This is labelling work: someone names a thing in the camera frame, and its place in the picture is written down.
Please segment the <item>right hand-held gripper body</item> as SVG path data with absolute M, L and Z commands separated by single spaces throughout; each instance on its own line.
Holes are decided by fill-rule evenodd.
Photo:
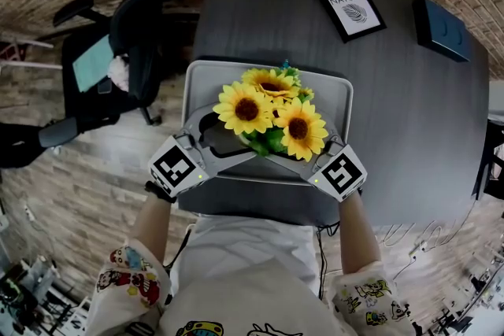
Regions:
M 367 180 L 367 171 L 347 144 L 330 141 L 313 167 L 317 170 L 307 182 L 338 202 L 347 199 Z

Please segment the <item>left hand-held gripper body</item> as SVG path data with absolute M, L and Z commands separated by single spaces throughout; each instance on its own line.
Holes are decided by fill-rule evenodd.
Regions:
M 148 162 L 154 182 L 171 198 L 213 179 L 200 136 L 181 133 L 169 136 Z

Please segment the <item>grey tray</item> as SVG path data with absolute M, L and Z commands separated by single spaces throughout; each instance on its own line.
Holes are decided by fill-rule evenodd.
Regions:
M 238 61 L 196 60 L 187 68 L 182 121 L 201 107 L 218 101 L 222 86 L 240 81 L 242 74 L 249 68 L 261 68 L 261 65 L 240 63 Z M 320 72 L 302 71 L 300 80 L 303 87 L 314 91 L 312 104 L 326 121 L 326 128 L 334 127 L 339 137 L 346 141 L 350 127 L 350 117 L 354 89 L 347 79 Z M 218 152 L 244 151 L 246 148 L 222 123 L 210 130 L 211 145 Z M 249 182 L 285 183 L 305 186 L 294 172 L 274 164 L 264 157 L 255 157 L 218 174 L 221 179 L 235 179 Z

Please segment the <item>sunflower bouquet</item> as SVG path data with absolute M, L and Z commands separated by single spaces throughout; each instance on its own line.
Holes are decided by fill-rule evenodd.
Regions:
M 240 81 L 224 85 L 213 107 L 224 127 L 262 156 L 272 153 L 310 161 L 328 138 L 326 121 L 303 87 L 298 68 L 249 68 Z

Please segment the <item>person's right forearm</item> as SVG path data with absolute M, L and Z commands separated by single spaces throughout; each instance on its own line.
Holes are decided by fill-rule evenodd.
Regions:
M 355 191 L 339 204 L 341 264 L 345 275 L 381 261 L 380 247 Z

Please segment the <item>person's left forearm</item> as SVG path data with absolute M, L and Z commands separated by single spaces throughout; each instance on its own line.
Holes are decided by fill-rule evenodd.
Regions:
M 144 244 L 161 264 L 165 259 L 171 208 L 169 202 L 149 193 L 129 235 Z

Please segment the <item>black high-back office chair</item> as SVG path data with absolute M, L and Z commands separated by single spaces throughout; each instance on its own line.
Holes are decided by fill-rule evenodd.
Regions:
M 93 9 L 94 0 L 74 0 L 54 15 L 55 27 L 82 17 L 91 24 L 75 29 L 61 50 L 65 118 L 42 128 L 39 141 L 45 149 L 62 145 L 78 135 L 115 124 L 120 115 L 141 111 L 147 124 L 158 126 L 149 106 L 157 97 L 161 82 L 162 57 L 159 52 L 164 0 L 123 0 L 111 17 Z M 87 92 L 76 84 L 72 63 L 103 36 L 109 35 L 113 58 L 122 56 L 129 63 L 129 92 L 105 77 Z

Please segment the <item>pink plush toy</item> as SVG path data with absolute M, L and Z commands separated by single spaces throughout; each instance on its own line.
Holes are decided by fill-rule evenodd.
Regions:
M 107 77 L 120 90 L 129 92 L 129 63 L 122 56 L 116 56 L 109 63 Z

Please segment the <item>teal book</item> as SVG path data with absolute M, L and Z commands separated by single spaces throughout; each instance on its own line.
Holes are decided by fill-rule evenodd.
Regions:
M 107 77 L 112 59 L 109 35 L 105 35 L 72 63 L 76 84 L 81 93 L 87 92 Z

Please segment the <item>person's white cartoon shirt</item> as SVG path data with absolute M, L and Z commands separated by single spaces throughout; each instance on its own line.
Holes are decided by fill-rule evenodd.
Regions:
M 379 261 L 317 292 L 310 227 L 207 216 L 171 271 L 136 238 L 113 251 L 86 336 L 415 336 Z

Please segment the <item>black framed leaf picture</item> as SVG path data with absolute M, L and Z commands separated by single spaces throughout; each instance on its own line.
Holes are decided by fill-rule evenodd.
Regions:
M 344 43 L 387 28 L 372 0 L 319 0 Z

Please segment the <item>black desk chair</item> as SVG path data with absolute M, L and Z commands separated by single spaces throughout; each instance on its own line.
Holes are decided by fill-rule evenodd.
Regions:
M 504 124 L 487 121 L 484 149 L 472 193 L 476 199 L 482 193 L 504 201 L 504 157 L 496 149 L 504 146 Z

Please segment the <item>dark blue box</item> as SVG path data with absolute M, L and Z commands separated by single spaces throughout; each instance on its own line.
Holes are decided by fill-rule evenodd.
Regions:
M 470 61 L 472 43 L 460 19 L 430 0 L 414 0 L 412 7 L 420 46 L 456 62 Z

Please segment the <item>white side table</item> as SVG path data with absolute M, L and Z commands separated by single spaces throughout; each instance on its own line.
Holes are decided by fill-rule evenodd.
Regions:
M 20 67 L 20 68 L 44 68 L 52 70 L 62 70 L 61 65 L 39 63 L 34 61 L 27 61 L 21 56 L 20 49 L 23 47 L 39 47 L 43 49 L 52 50 L 53 44 L 47 42 L 40 42 L 32 39 L 18 39 L 12 37 L 11 39 L 0 38 L 0 74 L 3 67 Z

